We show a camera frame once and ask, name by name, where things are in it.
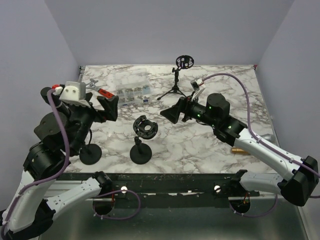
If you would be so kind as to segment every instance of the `marble tabletop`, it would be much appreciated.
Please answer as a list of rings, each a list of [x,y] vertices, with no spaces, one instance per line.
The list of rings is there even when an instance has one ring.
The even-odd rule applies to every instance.
[[[231,147],[220,142],[213,135],[212,128],[190,120],[172,124],[159,113],[174,105],[180,95],[169,94],[157,101],[156,98],[171,89],[174,84],[173,65],[101,65],[87,66],[83,76],[85,83],[90,78],[99,80],[96,84],[115,93],[118,72],[134,72],[146,69],[152,87],[153,101],[145,105],[120,106],[116,122],[94,123],[92,143],[102,149],[102,157],[93,165],[84,165],[79,157],[72,157],[66,173],[235,173],[240,169],[269,173],[273,170],[251,155],[231,153]],[[201,65],[180,71],[179,87],[186,94],[192,92],[190,81],[215,73],[230,73],[237,76],[246,86],[251,105],[251,125],[260,135],[272,134],[271,122],[263,101],[253,66]],[[247,122],[247,106],[244,92],[232,78],[219,76],[206,81],[206,90],[199,99],[205,104],[211,93],[221,93],[230,102],[230,115]],[[95,97],[91,102],[99,108]],[[137,165],[130,159],[130,149],[136,136],[133,123],[141,115],[158,123],[158,133],[150,140],[142,140],[152,149],[151,160]]]

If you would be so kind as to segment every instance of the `white cable clip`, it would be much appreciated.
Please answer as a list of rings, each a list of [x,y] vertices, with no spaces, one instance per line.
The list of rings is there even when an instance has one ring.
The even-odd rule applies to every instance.
[[[260,143],[261,139],[262,139],[262,137],[259,137],[256,142],[257,142],[257,143]]]

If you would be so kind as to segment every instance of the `clear plastic box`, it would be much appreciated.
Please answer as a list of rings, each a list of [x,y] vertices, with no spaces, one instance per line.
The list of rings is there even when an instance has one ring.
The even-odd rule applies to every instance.
[[[145,68],[117,72],[113,76],[115,93],[119,96],[119,106],[142,105],[151,102],[152,89]]]

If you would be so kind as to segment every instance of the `black tripod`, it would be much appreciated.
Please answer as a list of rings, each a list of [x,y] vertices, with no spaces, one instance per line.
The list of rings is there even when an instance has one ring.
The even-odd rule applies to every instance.
[[[194,65],[195,61],[191,56],[188,55],[182,55],[179,56],[175,60],[175,64],[177,65],[177,68],[172,68],[172,72],[174,73],[174,85],[171,88],[171,90],[167,91],[165,94],[162,96],[158,97],[157,100],[159,101],[162,99],[165,95],[167,94],[179,94],[187,97],[178,87],[178,82],[179,82],[179,71],[181,69],[189,69]]]

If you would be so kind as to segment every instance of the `gold cylinder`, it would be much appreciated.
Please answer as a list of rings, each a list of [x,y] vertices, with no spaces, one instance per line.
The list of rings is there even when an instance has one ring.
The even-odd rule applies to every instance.
[[[250,155],[250,153],[248,153],[247,151],[242,150],[241,148],[237,148],[237,147],[231,148],[231,153],[233,153],[233,154]]]

